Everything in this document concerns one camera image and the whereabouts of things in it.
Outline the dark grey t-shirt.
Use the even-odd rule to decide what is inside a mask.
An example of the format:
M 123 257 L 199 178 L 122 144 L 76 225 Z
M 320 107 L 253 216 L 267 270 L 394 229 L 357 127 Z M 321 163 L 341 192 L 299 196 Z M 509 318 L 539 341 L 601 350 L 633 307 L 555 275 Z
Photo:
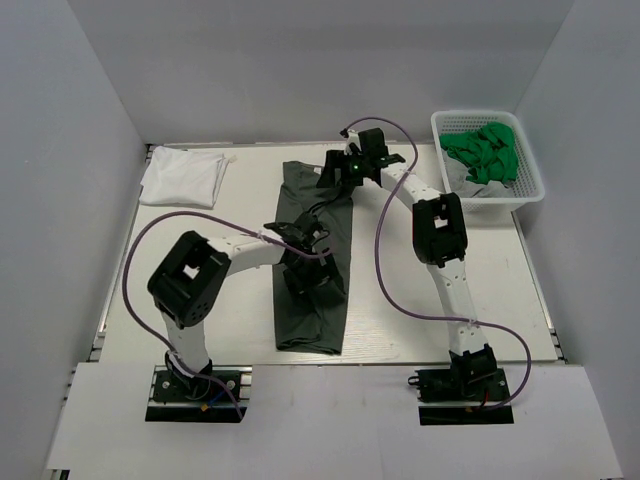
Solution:
M 339 355 L 348 313 L 353 190 L 319 187 L 320 174 L 283 164 L 275 221 L 290 250 L 272 267 L 275 345 L 280 351 Z

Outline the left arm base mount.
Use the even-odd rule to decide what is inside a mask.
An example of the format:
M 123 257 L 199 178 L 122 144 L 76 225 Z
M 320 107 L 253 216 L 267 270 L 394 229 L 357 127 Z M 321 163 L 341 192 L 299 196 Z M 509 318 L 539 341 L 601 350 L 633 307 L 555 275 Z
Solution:
M 250 400 L 252 368 L 222 366 L 213 375 L 225 383 L 245 414 Z M 166 367 L 156 366 L 145 413 L 148 423 L 238 424 L 241 418 L 229 395 L 215 382 L 196 379 L 192 392 Z

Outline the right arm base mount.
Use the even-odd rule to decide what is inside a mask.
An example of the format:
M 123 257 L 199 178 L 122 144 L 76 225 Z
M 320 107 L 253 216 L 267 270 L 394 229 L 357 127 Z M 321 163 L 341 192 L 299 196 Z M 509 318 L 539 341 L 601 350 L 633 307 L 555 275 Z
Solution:
M 510 405 L 495 405 L 510 396 L 503 369 L 477 386 L 464 390 L 454 383 L 449 369 L 416 370 L 407 379 L 418 393 L 421 426 L 480 426 L 514 423 Z

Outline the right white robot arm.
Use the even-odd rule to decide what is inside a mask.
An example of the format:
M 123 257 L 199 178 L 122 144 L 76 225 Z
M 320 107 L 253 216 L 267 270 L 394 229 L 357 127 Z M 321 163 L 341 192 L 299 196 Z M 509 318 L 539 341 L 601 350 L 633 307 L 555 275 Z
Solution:
M 467 283 L 468 238 L 459 197 L 417 177 L 401 155 L 389 151 L 381 129 L 344 129 L 340 135 L 345 147 L 326 153 L 317 186 L 358 187 L 369 179 L 409 209 L 412 247 L 434 281 L 447 323 L 450 384 L 463 398 L 477 397 L 496 373 L 497 362 L 477 322 Z

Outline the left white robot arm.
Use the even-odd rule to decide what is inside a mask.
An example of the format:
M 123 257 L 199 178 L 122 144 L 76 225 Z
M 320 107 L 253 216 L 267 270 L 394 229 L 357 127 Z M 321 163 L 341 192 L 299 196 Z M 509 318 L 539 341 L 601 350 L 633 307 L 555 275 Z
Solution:
M 348 282 L 326 246 L 329 230 L 317 216 L 302 213 L 292 222 L 264 227 L 266 236 L 243 228 L 239 236 L 211 240 L 187 231 L 148 281 L 147 290 L 167 329 L 166 367 L 188 398 L 202 398 L 211 387 L 213 361 L 203 322 L 227 278 L 272 267 L 274 293 L 280 298 L 274 306 L 283 315 L 324 313 L 346 301 Z

